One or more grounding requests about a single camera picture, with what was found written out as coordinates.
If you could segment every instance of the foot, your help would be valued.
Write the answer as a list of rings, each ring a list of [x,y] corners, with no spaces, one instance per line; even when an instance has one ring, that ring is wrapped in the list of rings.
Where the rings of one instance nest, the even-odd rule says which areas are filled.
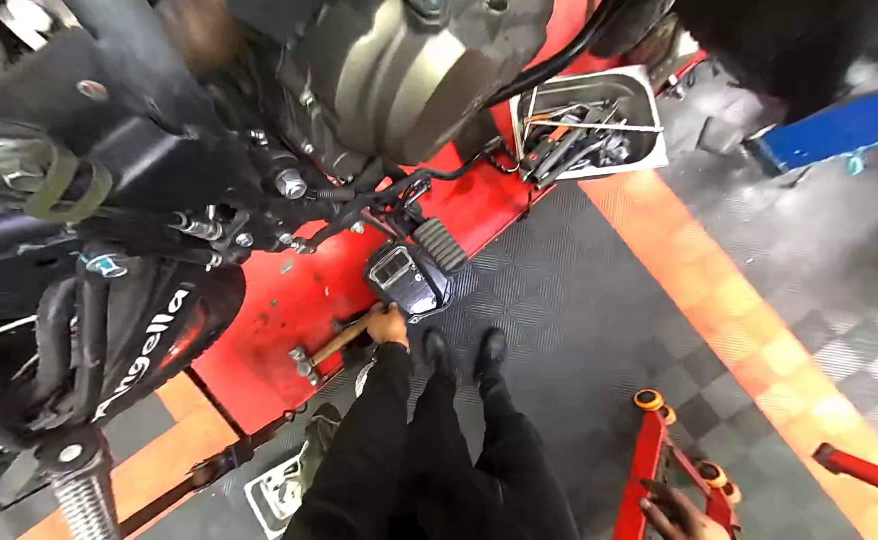
[[[449,354],[449,345],[439,328],[431,327],[425,331],[422,337],[422,350],[425,361],[439,375],[446,376],[453,381],[458,379],[456,366],[453,365],[452,356]]]
[[[486,332],[479,347],[479,360],[475,362],[472,378],[480,383],[487,375],[498,374],[503,369],[505,357],[509,353],[509,342],[505,332],[494,327]]]

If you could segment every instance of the hand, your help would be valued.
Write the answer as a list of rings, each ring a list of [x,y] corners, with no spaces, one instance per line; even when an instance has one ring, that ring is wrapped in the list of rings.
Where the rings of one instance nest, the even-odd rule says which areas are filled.
[[[643,482],[643,485],[650,495],[638,505],[649,525],[664,540],[729,540],[729,532],[678,489],[670,489],[660,482]]]
[[[409,334],[406,328],[406,319],[399,311],[399,306],[393,303],[386,311],[381,303],[373,305],[373,316],[369,318],[369,326],[366,332],[373,338],[375,343],[401,343],[409,348]]]

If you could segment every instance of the coil spring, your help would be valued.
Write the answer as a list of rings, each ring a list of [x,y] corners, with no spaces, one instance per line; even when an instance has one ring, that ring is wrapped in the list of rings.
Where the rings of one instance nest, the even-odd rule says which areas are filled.
[[[74,540],[121,540],[109,472],[54,478],[52,489]]]

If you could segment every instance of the brake pedal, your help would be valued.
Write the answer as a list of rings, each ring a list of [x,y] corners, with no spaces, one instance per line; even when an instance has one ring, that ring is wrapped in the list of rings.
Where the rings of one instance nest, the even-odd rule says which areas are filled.
[[[412,232],[412,240],[430,256],[443,273],[457,274],[469,263],[469,255],[439,218],[431,217]]]

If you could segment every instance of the gray metal tray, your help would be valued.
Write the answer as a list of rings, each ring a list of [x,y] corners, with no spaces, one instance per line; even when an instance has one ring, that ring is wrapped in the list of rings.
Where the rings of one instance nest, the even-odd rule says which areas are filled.
[[[573,103],[591,104],[608,99],[618,101],[619,111],[628,119],[629,125],[661,127],[655,92],[644,66],[630,65],[586,75],[556,77],[509,102],[518,158],[521,160],[525,157],[525,118],[556,111]],[[625,131],[625,134],[630,147],[638,149],[638,152],[633,153],[624,164],[569,171],[560,175],[558,180],[588,180],[670,164],[666,138],[661,132]]]

